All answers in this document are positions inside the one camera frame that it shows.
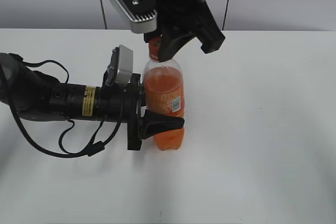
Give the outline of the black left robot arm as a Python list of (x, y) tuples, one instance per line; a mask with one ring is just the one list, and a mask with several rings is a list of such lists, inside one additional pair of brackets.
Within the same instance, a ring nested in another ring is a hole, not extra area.
[(138, 151), (143, 140), (156, 134), (179, 130), (181, 117), (158, 114), (145, 108), (140, 75), (122, 64), (132, 54), (114, 49), (103, 75), (102, 86), (61, 82), (37, 70), (40, 63), (25, 62), (17, 54), (1, 54), (1, 102), (12, 115), (27, 140), (22, 120), (36, 122), (76, 120), (114, 122), (127, 125), (128, 149)]

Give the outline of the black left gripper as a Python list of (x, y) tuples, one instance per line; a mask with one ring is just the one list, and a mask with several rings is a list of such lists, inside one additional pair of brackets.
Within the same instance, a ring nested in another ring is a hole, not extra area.
[[(114, 83), (104, 85), (98, 93), (97, 120), (115, 122), (116, 125), (110, 136), (103, 141), (107, 145), (116, 136), (122, 123), (127, 125), (127, 148), (130, 151), (139, 151), (142, 140), (140, 138), (140, 105), (142, 103), (141, 75), (133, 73), (130, 82), (126, 85)], [(159, 133), (179, 130), (184, 127), (185, 120), (181, 117), (158, 114), (145, 110), (143, 116), (143, 139)]]

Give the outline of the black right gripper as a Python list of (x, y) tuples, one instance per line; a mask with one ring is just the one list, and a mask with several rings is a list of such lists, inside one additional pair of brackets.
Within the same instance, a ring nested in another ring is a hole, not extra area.
[(161, 36), (159, 62), (176, 55), (193, 38), (201, 42), (201, 50), (217, 51), (225, 40), (206, 0), (156, 0), (157, 30), (143, 35), (144, 42)]

